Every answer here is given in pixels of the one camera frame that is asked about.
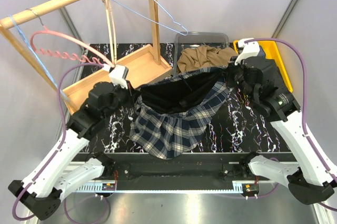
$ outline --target clothes hanger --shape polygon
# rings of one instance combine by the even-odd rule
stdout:
[[[149,20],[150,22],[153,22],[153,23],[156,23],[156,24],[158,24],[158,25],[160,25],[160,26],[162,26],[162,27],[164,27],[164,28],[167,28],[167,29],[169,29],[169,30],[172,30],[172,31],[174,31],[174,32],[176,32],[176,33],[178,33],[178,34],[181,34],[181,35],[183,35],[183,36],[187,36],[188,34],[189,34],[189,31],[183,26],[183,25],[181,25],[180,23],[178,23],[178,22],[176,22],[175,20],[174,20],[174,18],[173,18],[173,16],[158,2],[158,1],[156,1],[156,0],[153,0],[155,3],[157,3],[157,5],[163,10],[163,11],[165,11],[165,13],[167,13],[167,15],[172,19],[172,22],[173,23],[175,23],[175,24],[177,24],[177,25],[179,25],[180,27],[182,27],[185,31],[184,32],[179,32],[179,31],[177,31],[177,30],[175,30],[175,29],[172,29],[172,28],[170,28],[170,27],[167,27],[167,26],[165,26],[164,24],[161,24],[161,23],[159,23],[159,22],[156,22],[156,21],[154,21],[154,20],[151,20],[150,18],[148,18],[148,17],[146,17],[146,16],[144,16],[144,15],[142,15],[142,14],[140,14],[140,13],[138,13],[138,12],[136,12],[135,10],[133,10],[133,9],[131,9],[131,8],[129,8],[128,6],[125,6],[124,4],[122,4],[122,3],[120,3],[120,2],[118,2],[118,1],[116,1],[116,0],[112,0],[113,2],[115,2],[115,3],[117,3],[119,6],[122,6],[122,7],[124,7],[124,8],[126,8],[126,9],[128,9],[129,11],[131,11],[131,12],[133,12],[133,13],[135,13],[135,14],[137,14],[137,15],[139,15],[139,16],[141,16],[141,17],[143,17],[143,18],[145,18],[145,19],[147,19],[147,20]]]
[[[71,36],[68,36],[66,34],[63,34],[63,33],[60,33],[60,32],[56,32],[56,31],[53,31],[53,30],[49,30],[42,22],[41,18],[36,14],[34,13],[39,19],[40,19],[40,23],[41,25],[44,27],[44,30],[41,30],[41,31],[36,31],[32,34],[31,36],[31,39],[30,39],[30,44],[31,44],[31,47],[33,49],[33,51],[35,52],[38,52],[38,50],[36,49],[34,43],[33,43],[33,39],[34,39],[34,36],[38,35],[38,34],[48,34],[48,35],[54,35],[54,36],[58,36],[58,37],[61,37],[61,38],[64,38],[64,39],[67,39],[73,43],[76,43],[86,49],[88,49],[90,52],[94,53],[95,55],[97,55],[98,57],[100,57],[103,61],[105,61],[105,63],[107,63],[110,67],[112,68],[115,68],[115,64],[113,62],[111,62],[106,56],[104,56],[102,53],[100,53],[99,51],[95,50],[93,47],[91,46],[88,46],[86,45],[84,42],[80,41],[80,40],[77,40],[76,38],[74,37],[71,37]],[[61,58],[69,58],[71,60],[80,60],[82,61],[75,53],[73,53],[72,55],[74,56],[74,58],[71,58],[70,55],[68,53],[63,53],[63,55],[60,53],[60,52],[56,52],[55,54],[52,53],[50,50],[44,50],[44,49],[39,49],[40,52],[47,52],[48,55],[50,56],[55,56],[55,57],[61,57]]]
[[[111,51],[111,60],[116,64],[117,62],[117,43],[116,43],[116,31],[115,31],[115,22],[112,13],[112,8],[110,5],[110,0],[102,0],[105,6],[106,19],[107,19],[107,28],[109,33],[109,42],[110,42],[110,51]]]
[[[32,11],[34,14],[36,14],[35,11],[33,11],[30,8],[27,8],[28,10]],[[20,29],[20,27],[17,25],[16,21],[14,20],[14,18],[12,17],[12,15],[9,16],[14,24],[14,27],[17,29],[20,37],[22,38],[22,40],[25,42],[25,44],[27,45],[28,49],[32,52],[32,54],[35,57],[35,60],[38,62],[38,64],[41,66],[42,70],[44,71],[44,73],[47,75],[47,77],[49,78],[49,80],[53,83],[55,90],[57,90],[58,86],[56,81],[54,80],[53,76],[51,75],[51,73],[48,71],[47,67],[45,67],[45,65],[42,63],[42,61],[40,60],[40,58],[38,57],[38,55],[36,54],[36,52],[33,50],[33,48],[31,47],[31,45],[29,44],[28,39],[26,38],[25,34],[23,33],[23,31]],[[68,96],[65,95],[65,93],[61,90],[60,94],[62,95],[62,98],[64,99],[64,101],[69,105],[69,107],[71,107],[72,109],[77,109],[76,105],[69,100]]]

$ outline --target brown cloth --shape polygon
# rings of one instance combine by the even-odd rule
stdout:
[[[184,73],[204,67],[227,66],[233,56],[237,56],[237,53],[232,48],[200,46],[183,50],[177,64],[180,72]]]

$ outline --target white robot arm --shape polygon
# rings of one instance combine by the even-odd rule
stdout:
[[[8,189],[39,220],[49,218],[61,202],[84,183],[113,178],[114,160],[102,152],[95,153],[84,165],[62,176],[73,158],[104,127],[122,105],[129,104],[131,93],[125,80],[127,68],[116,65],[108,82],[99,82],[88,98],[69,119],[66,134],[60,137],[43,161],[26,178],[14,180]]]
[[[251,154],[243,165],[253,175],[288,187],[303,204],[325,201],[334,193],[336,183],[331,175],[337,175],[337,166],[326,156],[308,126],[308,134],[304,134],[300,106],[285,86],[275,61],[259,57],[258,43],[246,43],[250,39],[239,41],[239,47],[243,47],[243,50],[232,59],[228,78],[248,95],[253,107],[278,131],[299,164],[285,165],[262,155]],[[326,170],[313,148],[330,171]]]

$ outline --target wooden tray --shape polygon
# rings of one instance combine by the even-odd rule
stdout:
[[[173,73],[172,67],[162,56],[161,64],[158,65],[154,61],[153,54],[154,49],[148,44],[117,61],[119,65],[124,65],[129,69],[126,79],[131,82],[134,88],[142,84],[162,80]],[[110,82],[108,72],[98,70],[63,89],[63,92],[76,106],[76,110],[68,107],[71,114],[80,108],[81,104],[88,97],[89,91],[98,82]]]

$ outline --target pink coiled cord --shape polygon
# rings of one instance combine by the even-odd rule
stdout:
[[[48,49],[48,50],[45,50],[43,48],[36,49],[35,47],[33,48],[33,50],[40,55],[45,55],[45,56],[49,56],[49,57],[70,59],[70,60],[73,60],[73,61],[77,60],[77,61],[80,61],[80,62],[83,62],[83,63],[103,65],[97,57],[92,57],[92,59],[90,60],[86,55],[82,55],[81,57],[79,57],[76,53],[72,53],[71,55],[69,55],[69,53],[67,53],[67,52],[61,53],[58,50],[53,52],[50,49]]]

